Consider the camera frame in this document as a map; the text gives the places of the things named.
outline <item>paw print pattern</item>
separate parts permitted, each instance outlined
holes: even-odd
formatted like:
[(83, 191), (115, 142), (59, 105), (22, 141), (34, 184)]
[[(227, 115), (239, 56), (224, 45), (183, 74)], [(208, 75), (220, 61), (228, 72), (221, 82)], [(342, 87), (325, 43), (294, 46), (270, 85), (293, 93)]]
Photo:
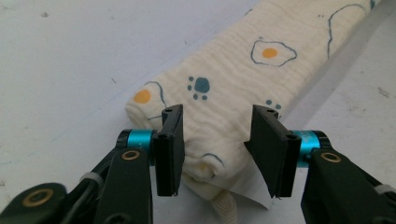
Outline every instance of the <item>paw print pattern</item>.
[(377, 4), (379, 0), (370, 0), (370, 9), (373, 9)]
[(207, 100), (207, 95), (205, 94), (210, 91), (209, 80), (205, 77), (198, 77), (196, 79), (194, 77), (189, 77), (189, 81), (192, 83), (187, 87), (187, 90), (194, 92), (192, 96), (194, 100), (198, 100), (200, 95), (202, 95), (202, 100)]
[[(266, 103), (267, 105), (271, 105), (273, 102), (272, 102), (272, 100), (267, 100), (265, 103)], [(280, 110), (281, 108), (282, 108), (281, 105), (276, 105), (276, 106), (275, 106), (275, 109), (277, 109), (277, 110)]]

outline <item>blue paw print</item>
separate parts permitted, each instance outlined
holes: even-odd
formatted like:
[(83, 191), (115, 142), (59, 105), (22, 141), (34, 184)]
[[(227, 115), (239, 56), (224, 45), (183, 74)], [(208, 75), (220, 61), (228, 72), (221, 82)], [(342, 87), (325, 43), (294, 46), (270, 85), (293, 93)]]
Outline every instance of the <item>blue paw print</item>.
[[(194, 77), (189, 77), (189, 81), (193, 82)], [(205, 77), (198, 77), (195, 82), (187, 87), (189, 91), (194, 90), (195, 94), (193, 95), (194, 100), (198, 100), (199, 95), (203, 95), (202, 99), (207, 100), (207, 96), (205, 93), (208, 93), (210, 91), (210, 85), (209, 85), (209, 80)]]
[[(271, 105), (273, 102), (272, 102), (272, 100), (267, 100), (265, 103), (266, 103), (267, 105)], [(279, 110), (279, 109), (281, 109), (281, 108), (282, 108), (281, 105), (276, 105), (276, 106), (275, 106), (275, 109), (277, 109), (277, 110)]]

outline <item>orange dot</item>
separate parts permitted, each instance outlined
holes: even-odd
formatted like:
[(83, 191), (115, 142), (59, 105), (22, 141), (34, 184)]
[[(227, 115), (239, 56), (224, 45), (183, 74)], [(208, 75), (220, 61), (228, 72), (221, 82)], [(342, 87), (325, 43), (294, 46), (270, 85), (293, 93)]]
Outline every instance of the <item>orange dot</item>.
[(201, 170), (205, 170), (207, 168), (207, 164), (206, 163), (201, 163), (199, 165), (199, 168), (201, 168)]
[(262, 57), (264, 58), (274, 58), (277, 55), (277, 50), (276, 49), (264, 49), (262, 51)]
[(148, 90), (139, 91), (134, 96), (134, 101), (139, 104), (145, 104), (149, 101), (149, 99), (151, 99), (151, 93)]

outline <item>blue metal ring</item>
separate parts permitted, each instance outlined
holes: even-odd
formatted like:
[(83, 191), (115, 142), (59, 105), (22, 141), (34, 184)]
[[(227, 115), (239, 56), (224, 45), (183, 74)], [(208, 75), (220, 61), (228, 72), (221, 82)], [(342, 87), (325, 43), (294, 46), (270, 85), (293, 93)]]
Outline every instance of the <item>blue metal ring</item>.
[(136, 147), (146, 151), (149, 157), (150, 165), (153, 165), (151, 152), (151, 136), (153, 130), (149, 129), (132, 129), (128, 136), (127, 147)]
[(308, 167), (308, 160), (311, 153), (316, 148), (320, 148), (320, 142), (317, 135), (312, 131), (292, 131), (301, 137), (300, 156), (297, 167)]

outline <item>brass screw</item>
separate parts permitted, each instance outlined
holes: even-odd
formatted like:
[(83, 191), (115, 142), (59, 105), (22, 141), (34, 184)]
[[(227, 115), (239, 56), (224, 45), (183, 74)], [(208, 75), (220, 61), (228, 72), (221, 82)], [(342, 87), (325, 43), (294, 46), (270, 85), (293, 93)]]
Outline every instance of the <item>brass screw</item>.
[(139, 156), (140, 156), (140, 152), (138, 152), (136, 150), (129, 150), (129, 151), (122, 153), (121, 157), (125, 161), (132, 161), (132, 160), (135, 160), (136, 158), (138, 158)]
[(330, 161), (330, 162), (340, 162), (341, 158), (331, 152), (323, 152), (322, 154), (320, 154), (321, 158), (323, 158), (326, 161)]
[(38, 189), (26, 196), (22, 201), (22, 205), (25, 207), (36, 207), (46, 203), (52, 195), (53, 189)]

